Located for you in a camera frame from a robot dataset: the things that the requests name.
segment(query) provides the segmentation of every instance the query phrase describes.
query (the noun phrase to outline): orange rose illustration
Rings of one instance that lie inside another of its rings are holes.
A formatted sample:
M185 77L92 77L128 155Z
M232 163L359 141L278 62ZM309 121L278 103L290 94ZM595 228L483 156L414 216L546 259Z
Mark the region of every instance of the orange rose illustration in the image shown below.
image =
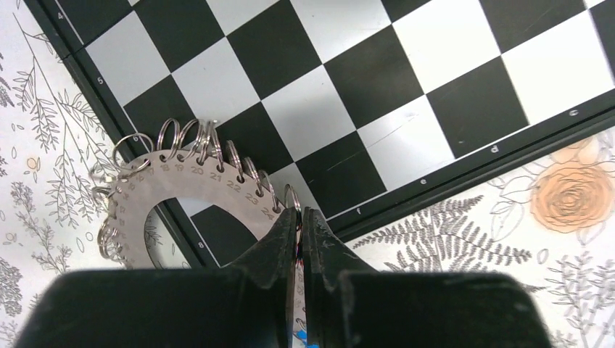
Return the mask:
M563 151L576 149L569 146ZM536 179L531 212L539 223L560 233L590 228L613 211L615 191L611 180L601 164L556 163Z

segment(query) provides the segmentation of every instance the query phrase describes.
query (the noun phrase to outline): engraved number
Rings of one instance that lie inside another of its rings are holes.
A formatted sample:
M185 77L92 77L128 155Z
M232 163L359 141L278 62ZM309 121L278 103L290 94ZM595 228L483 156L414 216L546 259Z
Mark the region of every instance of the engraved number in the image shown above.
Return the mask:
M258 199L256 199L252 194L247 194L246 199L254 205L258 204Z
M267 218L269 218L269 220L273 220L273 215L271 213L269 213L269 209L263 208L263 210L261 210L261 212L263 212L263 214L267 215Z
M242 190L239 185L230 180L226 181L226 185L237 192L240 192Z
M222 181L222 176L214 172L210 172L210 179L215 180L215 181Z

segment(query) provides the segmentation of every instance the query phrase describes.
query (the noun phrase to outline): chessboard frame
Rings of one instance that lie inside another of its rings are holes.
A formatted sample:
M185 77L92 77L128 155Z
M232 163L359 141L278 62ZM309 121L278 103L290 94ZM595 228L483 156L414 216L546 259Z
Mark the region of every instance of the chessboard frame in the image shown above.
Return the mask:
M70 47L75 38L67 37L69 30L58 28L51 15L58 10L55 1L25 0L39 25L47 34L51 44L70 71L73 79L81 88L101 124L110 138L117 142L125 134L127 120L115 115L123 115L119 105L104 102L97 84L86 71L95 70L85 49L77 58L71 54ZM588 136L615 126L615 90L586 101L575 109L562 112L542 123L524 129L514 136L500 140L496 145L481 149L463 159L426 175L423 179L409 183L362 204L360 210L337 215L329 220L335 234L344 242L370 233L387 223L394 222L431 204L449 198L480 183L504 174L542 156L573 144ZM494 157L492 152L500 152ZM134 158L138 153L130 144L122 145L120 153L124 158ZM199 254L194 248L196 231L187 231L189 217L176 214L181 211L178 203L164 203L158 211L163 222L176 240L180 250L186 255L189 264L211 265L211 257ZM187 254L191 250L196 256Z

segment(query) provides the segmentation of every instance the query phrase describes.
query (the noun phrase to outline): chessboard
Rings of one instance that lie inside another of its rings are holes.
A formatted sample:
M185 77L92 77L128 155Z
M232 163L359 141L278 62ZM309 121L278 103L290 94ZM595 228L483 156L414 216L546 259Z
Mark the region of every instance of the chessboard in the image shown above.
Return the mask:
M615 107L615 0L28 2L114 140L217 120L339 236Z

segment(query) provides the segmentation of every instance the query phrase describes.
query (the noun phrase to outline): scratch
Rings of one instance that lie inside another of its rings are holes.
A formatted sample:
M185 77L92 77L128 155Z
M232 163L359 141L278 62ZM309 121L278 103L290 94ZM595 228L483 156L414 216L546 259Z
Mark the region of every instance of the scratch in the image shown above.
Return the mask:
M536 20L534 22L532 22L532 24L528 25L527 28L525 28L525 30L521 31L519 35L524 34L525 32L527 32L529 29L531 29L534 25L536 25L538 23L539 20L541 20L547 13L551 12L551 10L553 10L553 8L555 8L555 5L549 7L546 11L544 11L540 16L538 16L538 18L536 18Z
M409 117L404 123L402 123L402 125L400 125L399 127L395 128L394 130L390 131L387 135L383 136L382 138L380 138L378 141L376 141L375 143L373 143L370 146L367 146L367 148L369 149L370 147L376 145L377 143L379 143L380 141L383 141L384 139L388 138L389 136L391 136L393 133L397 132L399 129L401 129L401 127L407 125L411 120L414 120L414 115L412 117Z

